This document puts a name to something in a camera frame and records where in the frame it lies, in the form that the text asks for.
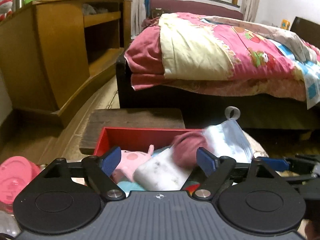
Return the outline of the dark red round plush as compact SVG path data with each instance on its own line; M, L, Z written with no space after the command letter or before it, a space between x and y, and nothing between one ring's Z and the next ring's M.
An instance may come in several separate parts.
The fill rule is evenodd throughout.
M197 166L197 149L204 147L211 150L212 146L200 131L191 131L178 135L172 142L172 159L181 168L194 168Z

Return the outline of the pink pig plush toy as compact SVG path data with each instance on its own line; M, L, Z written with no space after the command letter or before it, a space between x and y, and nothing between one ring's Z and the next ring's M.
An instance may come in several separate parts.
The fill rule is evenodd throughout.
M154 146L150 145L147 152L121 150L121 160L112 173L112 179L118 183L124 179L134 182L135 170L152 158Z

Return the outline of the floral tablecloth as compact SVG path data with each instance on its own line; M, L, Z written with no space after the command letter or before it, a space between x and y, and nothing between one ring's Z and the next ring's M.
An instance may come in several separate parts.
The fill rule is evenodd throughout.
M244 135L244 139L241 139L241 147L244 150L248 160L252 160L253 158L266 157L268 158L267 152L264 148L253 139L248 133L242 131Z

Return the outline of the red cardboard box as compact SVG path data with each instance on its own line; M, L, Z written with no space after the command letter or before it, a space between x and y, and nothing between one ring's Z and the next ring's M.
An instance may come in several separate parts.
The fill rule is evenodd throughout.
M150 145L155 149L168 146L174 137L198 129L125 128L104 127L94 150L94 155L102 156L114 146L121 150L147 152Z

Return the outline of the pink milk tea cup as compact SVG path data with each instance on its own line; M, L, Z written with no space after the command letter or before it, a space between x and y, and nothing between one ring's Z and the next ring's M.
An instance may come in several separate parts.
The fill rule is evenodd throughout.
M12 213L17 195L41 172L40 168L22 156L10 157L1 163L1 210Z

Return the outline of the glass coffee jar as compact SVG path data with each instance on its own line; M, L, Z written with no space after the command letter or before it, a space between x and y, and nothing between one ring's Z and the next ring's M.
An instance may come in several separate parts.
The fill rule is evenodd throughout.
M0 233L16 237L20 232L15 218L4 211L0 211Z

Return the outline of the pink floral quilt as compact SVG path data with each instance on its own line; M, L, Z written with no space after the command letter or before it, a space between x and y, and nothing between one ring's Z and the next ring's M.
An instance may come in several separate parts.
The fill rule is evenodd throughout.
M131 86L199 94L269 94L319 104L319 49L264 24L186 12L163 14L124 54Z

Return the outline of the wooden desk cabinet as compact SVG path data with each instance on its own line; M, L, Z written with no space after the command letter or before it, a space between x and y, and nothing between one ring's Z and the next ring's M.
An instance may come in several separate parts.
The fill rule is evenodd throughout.
M37 0L1 22L1 72L24 122L66 127L116 73L129 0Z

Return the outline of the red santa doll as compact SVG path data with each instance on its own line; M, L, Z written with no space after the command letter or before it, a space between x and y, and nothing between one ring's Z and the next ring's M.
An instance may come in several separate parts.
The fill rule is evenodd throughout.
M0 0L0 21L12 14L13 0Z

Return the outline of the dark bed frame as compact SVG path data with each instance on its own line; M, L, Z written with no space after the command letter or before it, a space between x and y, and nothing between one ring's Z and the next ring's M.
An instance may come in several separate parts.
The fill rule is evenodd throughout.
M180 9L161 7L154 9L152 18L144 21L143 30L163 14L186 12L195 15L219 16L244 21L226 9L211 12L206 9ZM319 49L319 25L296 18L289 30ZM131 70L124 54L117 62L117 85L121 108L176 108L182 113L185 126L195 128L220 123L228 106L238 107L242 116L240 124L246 129L294 129L319 128L319 104L308 108L304 101L278 98L269 94L253 96L217 96L199 94L171 86L159 85L143 90L131 86Z

